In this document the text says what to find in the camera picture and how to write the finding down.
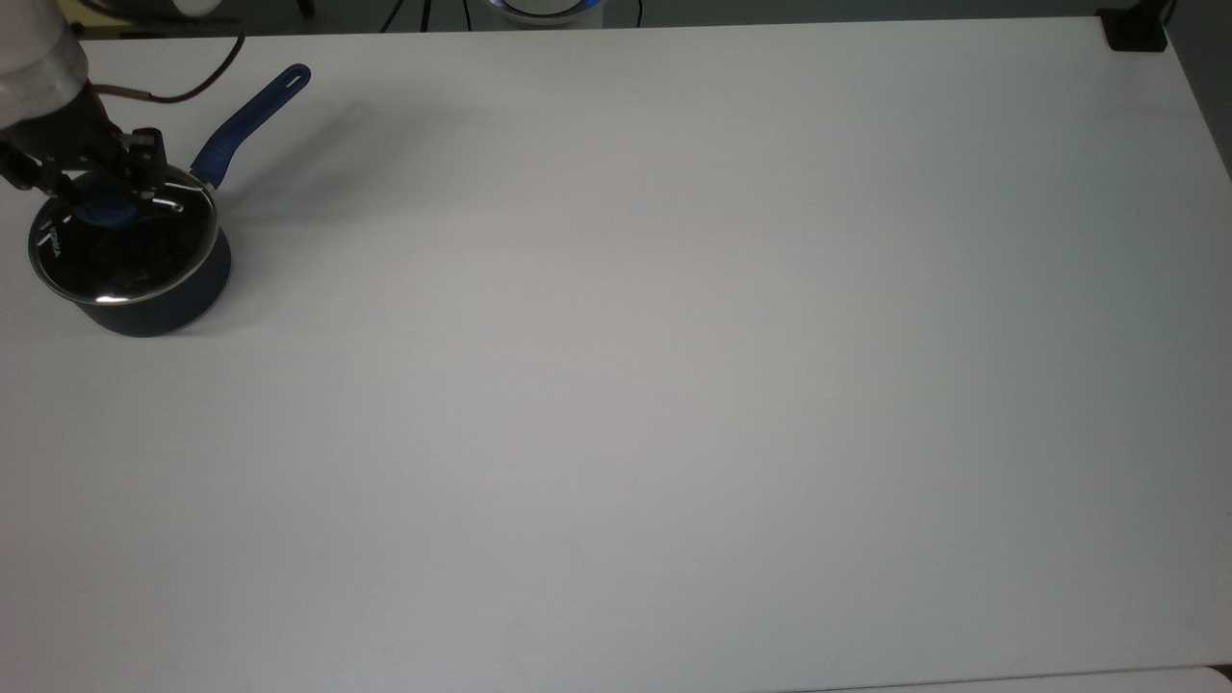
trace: brand logo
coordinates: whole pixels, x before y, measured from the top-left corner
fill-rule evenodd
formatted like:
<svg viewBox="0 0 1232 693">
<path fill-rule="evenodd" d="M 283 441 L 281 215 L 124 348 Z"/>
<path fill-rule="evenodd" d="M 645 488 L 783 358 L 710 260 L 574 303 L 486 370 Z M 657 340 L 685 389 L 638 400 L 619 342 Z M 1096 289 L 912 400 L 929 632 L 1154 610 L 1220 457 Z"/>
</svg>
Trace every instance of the brand logo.
<svg viewBox="0 0 1232 693">
<path fill-rule="evenodd" d="M 42 245 L 43 243 L 47 243 L 48 240 L 52 242 L 52 253 L 54 253 L 55 256 L 59 258 L 60 256 L 60 237 L 55 236 L 54 231 L 52 231 L 51 233 L 48 233 L 47 236 L 44 236 L 42 240 L 39 240 L 38 243 L 36 243 L 36 245 Z"/>
</svg>

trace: white table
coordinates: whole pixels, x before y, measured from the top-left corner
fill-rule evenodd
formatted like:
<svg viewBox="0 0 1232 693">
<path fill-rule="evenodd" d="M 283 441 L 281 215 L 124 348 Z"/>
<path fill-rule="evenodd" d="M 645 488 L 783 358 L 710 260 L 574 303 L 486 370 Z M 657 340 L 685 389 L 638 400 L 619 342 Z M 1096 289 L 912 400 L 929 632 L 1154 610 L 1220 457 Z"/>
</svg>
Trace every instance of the white table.
<svg viewBox="0 0 1232 693">
<path fill-rule="evenodd" d="M 175 91 L 219 41 L 87 47 Z M 1094 18 L 251 39 L 190 329 L 0 190 L 5 693 L 740 693 L 1232 660 L 1232 185 Z"/>
<path fill-rule="evenodd" d="M 891 689 L 897 693 L 1228 693 L 1232 683 L 1209 668 L 1056 676 Z"/>
</svg>

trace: cable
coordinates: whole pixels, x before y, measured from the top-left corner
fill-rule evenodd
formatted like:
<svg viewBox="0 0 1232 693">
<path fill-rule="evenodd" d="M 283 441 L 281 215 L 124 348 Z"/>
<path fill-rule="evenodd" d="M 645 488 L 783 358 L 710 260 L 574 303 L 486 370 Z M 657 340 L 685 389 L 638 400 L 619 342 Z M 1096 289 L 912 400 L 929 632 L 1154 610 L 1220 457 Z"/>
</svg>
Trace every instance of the cable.
<svg viewBox="0 0 1232 693">
<path fill-rule="evenodd" d="M 432 0 L 424 0 L 424 14 L 419 16 L 419 33 L 428 33 L 428 20 L 432 16 Z"/>
<path fill-rule="evenodd" d="M 218 68 L 214 69 L 214 72 L 206 78 L 205 81 L 190 89 L 188 91 L 185 91 L 184 94 L 176 96 L 155 96 L 149 91 L 143 91 L 140 89 L 131 89 L 128 86 L 116 86 L 113 84 L 96 84 L 94 85 L 94 90 L 97 94 L 120 96 L 122 99 L 136 99 L 138 101 L 149 101 L 152 104 L 181 104 L 184 101 L 198 96 L 202 91 L 213 86 L 214 83 L 218 81 L 218 78 L 223 76 L 223 73 L 227 72 L 227 68 L 229 68 L 232 63 L 235 62 L 235 58 L 239 55 L 240 49 L 244 48 L 244 39 L 246 38 L 243 25 L 240 25 L 239 20 L 233 17 L 218 17 L 207 20 L 198 17 L 171 17 L 168 15 L 154 15 L 154 14 L 132 14 L 107 7 L 105 5 L 96 2 L 95 0 L 78 0 L 78 2 L 80 2 L 83 7 L 95 11 L 106 17 L 111 17 L 124 22 L 132 22 L 136 25 L 163 23 L 176 27 L 229 26 L 233 27 L 235 31 L 235 44 L 232 46 L 230 52 L 227 53 L 225 58 L 223 58 L 222 64 L 219 64 Z"/>
<path fill-rule="evenodd" d="M 402 9 L 402 0 L 398 0 L 397 2 L 393 4 L 393 10 L 389 10 L 389 16 L 386 17 L 384 23 L 381 25 L 381 31 L 378 31 L 377 33 L 384 33 L 389 31 L 389 25 L 393 23 L 393 18 L 398 16 L 398 10 L 400 9 Z"/>
<path fill-rule="evenodd" d="M 142 91 L 139 89 L 129 89 L 127 86 L 116 86 L 113 84 L 96 84 L 94 85 L 94 90 L 97 94 L 106 94 L 108 96 L 120 96 L 122 99 L 136 99 L 137 101 L 149 101 L 150 104 L 182 104 L 188 99 L 198 96 L 202 91 L 213 86 L 214 83 L 218 81 L 218 78 L 223 76 L 223 73 L 227 72 L 227 68 L 229 68 L 232 63 L 235 62 L 235 57 L 239 55 L 240 48 L 244 47 L 244 39 L 245 39 L 244 31 L 240 30 L 239 35 L 235 36 L 235 44 L 232 46 L 230 53 L 228 53 L 227 57 L 223 58 L 223 62 L 221 65 L 218 65 L 218 69 L 216 69 L 213 74 L 207 76 L 206 81 L 202 81 L 197 86 L 177 96 L 155 96 L 149 91 Z"/>
</svg>

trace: blue handle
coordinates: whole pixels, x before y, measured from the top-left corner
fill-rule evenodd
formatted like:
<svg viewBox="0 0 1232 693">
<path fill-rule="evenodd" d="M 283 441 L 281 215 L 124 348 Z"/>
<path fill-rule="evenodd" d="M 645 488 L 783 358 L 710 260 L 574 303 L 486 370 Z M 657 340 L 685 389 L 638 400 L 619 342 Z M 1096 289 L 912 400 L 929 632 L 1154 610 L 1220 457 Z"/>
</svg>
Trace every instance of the blue handle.
<svg viewBox="0 0 1232 693">
<path fill-rule="evenodd" d="M 309 79 L 312 70 L 307 65 L 294 64 L 283 70 L 209 136 L 201 153 L 192 160 L 192 173 L 214 187 L 222 185 L 235 149 L 292 96 L 299 94 Z"/>
</svg>

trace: saucepan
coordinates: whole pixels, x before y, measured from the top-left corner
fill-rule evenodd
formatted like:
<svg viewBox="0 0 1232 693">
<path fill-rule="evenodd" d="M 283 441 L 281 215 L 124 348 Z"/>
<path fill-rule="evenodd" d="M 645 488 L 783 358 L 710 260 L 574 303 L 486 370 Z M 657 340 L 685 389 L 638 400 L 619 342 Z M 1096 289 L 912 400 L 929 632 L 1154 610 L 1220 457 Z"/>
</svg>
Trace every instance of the saucepan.
<svg viewBox="0 0 1232 693">
<path fill-rule="evenodd" d="M 87 202 L 51 200 L 34 218 L 34 271 L 94 322 L 128 337 L 165 334 L 201 317 L 230 275 L 213 191 L 240 143 L 310 78 L 304 65 L 287 68 L 209 137 L 188 170 L 168 166 L 166 185 L 144 212 L 101 175 L 79 176 Z"/>
</svg>

